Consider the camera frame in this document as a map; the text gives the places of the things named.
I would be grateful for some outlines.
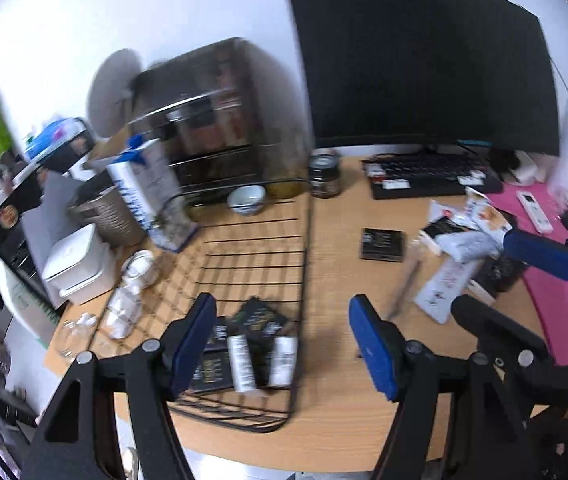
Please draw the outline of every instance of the white floor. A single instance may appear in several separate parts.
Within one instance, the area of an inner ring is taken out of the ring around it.
[[[59,378],[42,365],[46,349],[42,347],[26,330],[13,321],[8,329],[6,346],[11,353],[11,371],[6,378],[6,387],[23,387],[27,393],[27,402],[41,413],[59,384]],[[117,419],[120,449],[135,447],[130,425]],[[185,450],[190,468],[197,480],[288,480],[292,478],[313,480],[365,480],[368,474],[321,475],[301,474],[292,471],[263,469],[238,462],[232,462],[211,455],[202,455]]]

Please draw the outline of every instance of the fan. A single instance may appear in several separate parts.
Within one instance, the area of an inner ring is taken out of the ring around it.
[[[129,48],[113,52],[97,69],[86,100],[86,116],[98,136],[112,137],[130,120],[130,86],[140,72],[138,53]]]

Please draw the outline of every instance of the white and blue carton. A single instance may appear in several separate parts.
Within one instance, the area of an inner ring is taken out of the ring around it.
[[[106,168],[135,220],[157,247],[179,253],[197,230],[185,212],[185,200],[178,196],[179,182],[169,168],[160,139],[122,152]]]

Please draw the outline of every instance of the white sticker on keyboard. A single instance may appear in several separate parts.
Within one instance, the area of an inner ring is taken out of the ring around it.
[[[270,365],[269,386],[290,386],[293,382],[297,359],[297,338],[279,336],[275,338]]]
[[[366,175],[368,175],[369,177],[386,176],[386,172],[380,164],[372,163],[366,164]]]
[[[246,393],[256,390],[253,362],[251,362],[251,353],[248,350],[246,336],[243,334],[234,335],[226,341],[228,342],[228,356],[231,361],[235,391]]]
[[[405,178],[387,179],[382,182],[382,187],[384,189],[410,189],[411,183]]]
[[[483,178],[476,176],[458,176],[457,181],[462,186],[483,186]]]

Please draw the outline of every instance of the white storage box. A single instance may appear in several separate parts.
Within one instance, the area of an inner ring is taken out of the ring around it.
[[[71,303],[82,304],[104,294],[104,292],[108,292],[115,286],[115,259],[106,244],[102,244],[102,248],[100,270],[88,280],[84,280],[70,288],[61,289],[59,295],[62,298],[69,300]]]
[[[42,277],[57,288],[72,288],[99,272],[105,245],[88,224],[53,245]]]

